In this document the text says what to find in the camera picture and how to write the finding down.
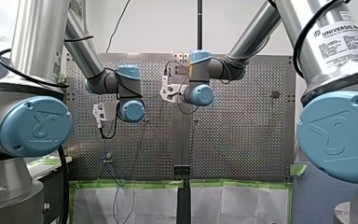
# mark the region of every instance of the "light blue joint cover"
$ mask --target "light blue joint cover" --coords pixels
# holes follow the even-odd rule
[[[127,122],[138,122],[145,116],[145,107],[139,101],[130,100],[120,108],[120,114]]]
[[[88,91],[89,93],[91,93],[91,94],[97,94],[97,93],[95,93],[95,91],[93,91],[91,88],[90,88],[90,84],[89,84],[89,82],[86,80],[86,83],[85,83],[85,85],[84,85],[85,87],[86,87],[86,91]]]
[[[213,88],[209,85],[199,85],[191,92],[191,102],[193,105],[210,105],[213,99]]]
[[[139,75],[139,68],[136,65],[120,65],[117,68],[117,74],[121,77],[126,77],[129,79],[140,80],[141,76]]]
[[[0,122],[0,148],[13,157],[40,157],[56,150],[72,131],[68,107],[49,96],[14,105]]]
[[[211,58],[212,54],[209,50],[196,50],[190,54],[191,63],[201,63]]]
[[[312,100],[300,115],[297,137],[318,168],[358,184],[358,92],[334,91]]]

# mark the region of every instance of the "electrical wire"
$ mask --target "electrical wire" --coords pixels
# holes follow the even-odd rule
[[[260,46],[257,50],[255,50],[254,52],[245,54],[245,55],[243,55],[242,57],[232,57],[232,56],[225,55],[225,59],[226,59],[226,61],[228,61],[231,65],[233,65],[233,66],[235,66],[235,67],[243,68],[243,67],[245,66],[245,64],[239,63],[239,62],[236,62],[236,61],[243,61],[243,60],[246,60],[246,59],[249,59],[249,58],[255,56],[255,55],[258,54],[261,50],[263,50],[268,43],[269,43],[269,38],[267,38],[267,40],[264,42],[264,44],[261,45],[261,46]]]
[[[167,61],[167,63],[165,63],[164,75],[167,75],[168,65],[170,65],[170,63],[177,63],[177,64],[181,65],[182,67],[184,67],[186,71],[189,71],[188,67],[186,67],[184,64],[179,63],[179,62],[174,61],[174,60],[170,60],[170,61]]]
[[[130,1],[131,1],[131,0],[128,0],[127,3],[126,3],[126,5],[124,6],[123,11],[121,12],[120,17],[118,18],[115,31],[110,35],[109,44],[108,44],[108,46],[107,46],[107,48],[106,48],[106,53],[109,52],[110,46],[112,45],[113,36],[114,36],[114,35],[116,34],[116,32],[117,32],[118,26],[120,25],[121,19],[123,19],[124,13],[126,12],[127,7],[128,7],[128,5],[129,5]]]
[[[144,138],[145,138],[145,129],[146,129],[146,125],[144,124],[144,130],[143,130],[143,134],[142,134],[142,137],[141,137],[141,140],[137,146],[137,149],[135,151],[135,155],[134,155],[134,160],[132,162],[132,165],[131,165],[131,169],[130,169],[130,173],[129,173],[129,176],[131,177],[132,180],[134,180],[134,176],[133,176],[133,171],[134,171],[134,168],[138,162],[138,158],[139,158],[139,153],[141,151],[141,147],[142,147],[142,144],[144,142]],[[117,170],[116,168],[114,168],[115,171],[116,171],[116,175],[117,177],[119,178],[118,174],[117,174]],[[116,204],[117,204],[117,195],[118,195],[118,191],[121,189],[121,188],[124,188],[125,185],[122,185],[122,184],[119,184],[116,180],[116,178],[114,176],[111,175],[111,177],[115,180],[116,184],[117,184],[117,189],[116,189],[116,193],[115,193],[115,197],[113,199],[113,218],[115,219],[115,222],[117,224],[120,224],[117,217],[116,217],[116,213],[115,213],[115,210],[116,210]],[[129,212],[129,214],[126,216],[124,222],[122,224],[126,224],[128,222],[128,220],[130,219],[130,216],[131,214],[133,213],[133,209],[134,209],[134,205],[135,205],[135,186],[136,186],[136,183],[134,182],[133,183],[133,186],[132,186],[132,206],[131,206],[131,210]]]
[[[220,82],[223,83],[223,84],[225,84],[225,85],[229,84],[229,83],[231,82],[231,80],[232,80],[231,71],[229,70],[229,68],[227,68],[225,62],[224,62],[222,59],[220,59],[220,58],[214,58],[214,59],[217,60],[218,62],[220,62],[220,63],[222,64],[222,66],[223,66],[222,75],[221,75],[220,78],[219,78],[219,79],[220,79]],[[228,82],[224,82],[223,79],[222,79],[223,75],[225,74],[225,72],[224,72],[225,70],[226,70],[227,73],[228,73]]]
[[[40,85],[46,85],[46,86],[50,86],[50,87],[57,87],[57,88],[68,88],[69,85],[67,84],[57,84],[57,83],[52,83],[52,82],[46,82],[46,81],[43,81],[43,80],[40,80],[40,79],[37,79],[37,78],[34,78],[34,77],[31,77],[29,75],[25,75],[23,74],[22,72],[20,72],[19,70],[17,70],[16,68],[10,66],[10,65],[7,65],[3,59],[2,59],[2,56],[6,53],[9,53],[11,52],[11,49],[4,49],[2,51],[0,51],[0,64],[2,66],[4,66],[8,71],[20,76],[20,77],[23,77],[24,79],[28,80],[28,81],[31,81],[33,83],[36,83],[36,84],[40,84]]]
[[[275,8],[277,8],[277,4],[274,2],[274,0],[268,0],[268,2]]]
[[[100,128],[100,135],[101,135],[101,138],[102,139],[112,139],[116,136],[116,132],[117,132],[117,118],[118,118],[118,110],[120,108],[120,103],[117,103],[117,106],[116,106],[116,117],[115,117],[115,120],[112,121],[112,123],[110,124],[110,129],[109,129],[109,132],[108,132],[108,135],[105,135],[103,133],[103,127]]]
[[[68,166],[66,164],[65,153],[63,152],[62,146],[58,149],[60,156],[61,168],[62,168],[62,182],[63,182],[63,197],[62,197],[62,210],[60,215],[60,224],[66,224],[68,221],[69,213],[69,174]]]
[[[89,36],[82,37],[82,38],[78,38],[78,39],[65,39],[65,40],[63,40],[63,42],[73,43],[73,42],[88,40],[88,39],[92,39],[92,38],[94,38],[94,36],[93,36],[93,35],[89,35]]]

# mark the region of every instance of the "ur robot arm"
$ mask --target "ur robot arm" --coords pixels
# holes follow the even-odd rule
[[[11,50],[11,64],[0,79],[0,154],[38,157],[56,150],[72,129],[71,114],[58,84],[62,47],[72,54],[95,94],[117,94],[121,119],[136,122],[145,115],[139,70],[134,65],[105,69],[91,40],[69,10],[69,0],[21,0]]]
[[[192,52],[189,85],[164,90],[165,95],[176,91],[182,103],[210,104],[209,80],[246,76],[249,59],[282,21],[294,48],[295,69],[307,83],[297,124],[299,144],[327,174],[358,183],[358,25],[347,2],[266,1],[225,58],[205,50]]]
[[[75,12],[69,10],[65,38],[80,40],[86,35],[76,20]],[[139,69],[134,65],[121,65],[117,69],[103,67],[90,39],[65,41],[65,47],[71,53],[84,76],[85,86],[94,94],[117,94],[119,103],[106,102],[94,105],[93,115],[98,128],[102,121],[119,117],[126,122],[137,122],[145,116],[142,101]]]
[[[224,58],[212,57],[208,50],[191,53],[189,85],[164,84],[164,81],[168,81],[168,77],[164,76],[160,92],[162,98],[172,103],[198,106],[211,104],[214,96],[213,87],[209,84],[210,79],[226,80],[227,83],[242,79],[249,59],[267,45],[269,36],[280,21],[278,11],[266,2]]]

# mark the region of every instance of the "silver robot arm segment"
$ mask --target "silver robot arm segment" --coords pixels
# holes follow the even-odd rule
[[[75,12],[69,10],[65,31],[69,41],[65,41],[65,46],[86,78],[86,89],[94,94],[117,94],[120,100],[117,115],[127,122],[141,120],[145,116],[145,106],[138,67],[128,64],[117,69],[103,67],[91,39],[82,40],[85,36]]]
[[[225,58],[214,58],[206,50],[191,54],[189,86],[183,94],[183,101],[192,105],[209,105],[213,101],[213,88],[209,80],[234,81],[243,78],[249,59],[264,48],[269,36],[281,22],[278,11],[265,2],[240,39]]]

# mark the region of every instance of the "pegboard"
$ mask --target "pegboard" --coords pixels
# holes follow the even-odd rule
[[[215,101],[193,116],[160,99],[164,66],[174,59],[170,54],[101,55],[103,65],[111,68],[138,65],[146,106],[145,120],[119,121],[112,140],[101,139],[91,110],[116,96],[89,94],[83,75],[68,59],[67,104],[74,118],[68,142],[74,157],[71,178],[174,179],[174,165],[189,164],[190,178],[284,180],[293,160],[295,118],[296,77],[289,57],[256,56],[243,80],[229,85],[213,80]],[[273,91],[280,97],[271,98]],[[112,153],[112,164],[103,165],[106,152]]]
[[[212,80],[193,115],[192,178],[284,181],[293,161],[296,74],[289,57],[258,56],[243,79]]]
[[[85,89],[85,78],[72,59],[68,59],[67,104],[74,118],[74,134],[69,141],[70,154],[75,158],[70,167],[72,179],[117,178],[173,179],[172,173],[172,105],[161,100],[159,89],[164,66],[172,55],[164,54],[103,54],[105,67],[136,64],[141,74],[141,91],[146,116],[139,123],[117,121],[117,133],[111,140],[100,136],[92,106],[115,101],[115,95],[93,95]],[[109,132],[110,126],[104,128]],[[111,152],[111,164],[102,158]]]

